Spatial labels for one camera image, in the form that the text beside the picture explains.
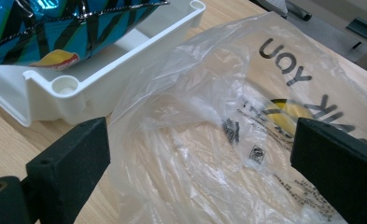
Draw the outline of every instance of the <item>white plastic part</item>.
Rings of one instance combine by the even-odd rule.
[[[63,71],[0,65],[0,106],[26,127],[35,120],[77,124],[110,114],[130,76],[182,42],[205,11],[201,1],[170,2],[112,46]]]

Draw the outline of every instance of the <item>wooden surface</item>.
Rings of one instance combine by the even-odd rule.
[[[189,31],[188,37],[227,21],[264,12],[248,0],[203,2],[207,10],[202,22],[198,28]],[[367,72],[330,50],[325,50],[335,55],[346,72],[367,90]],[[30,128],[24,128],[0,107],[0,176],[15,175],[20,179],[26,177],[25,164],[72,127],[62,120],[55,120],[37,121]],[[76,223],[117,223],[117,204],[106,172]]]

